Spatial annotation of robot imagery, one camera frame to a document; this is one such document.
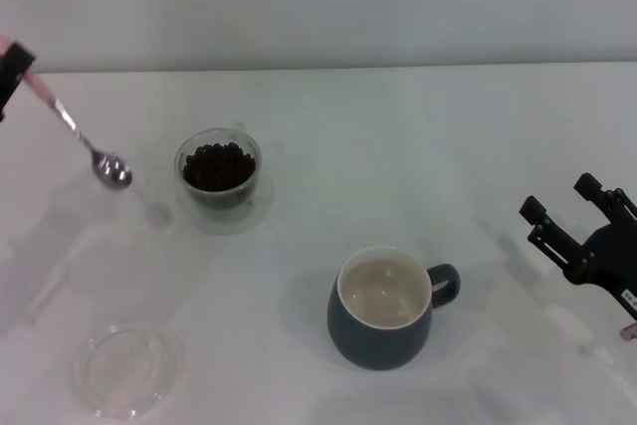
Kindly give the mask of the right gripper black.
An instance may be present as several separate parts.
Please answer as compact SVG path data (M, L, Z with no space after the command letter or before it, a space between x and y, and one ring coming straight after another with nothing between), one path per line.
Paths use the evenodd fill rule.
M573 188L611 223L636 223L636 205L621 188L603 190L588 172L578 178ZM525 200L520 214L531 225L528 241L562 269L569 282L603 289L636 318L635 226L609 224L592 233L580 246L549 218L534 196Z

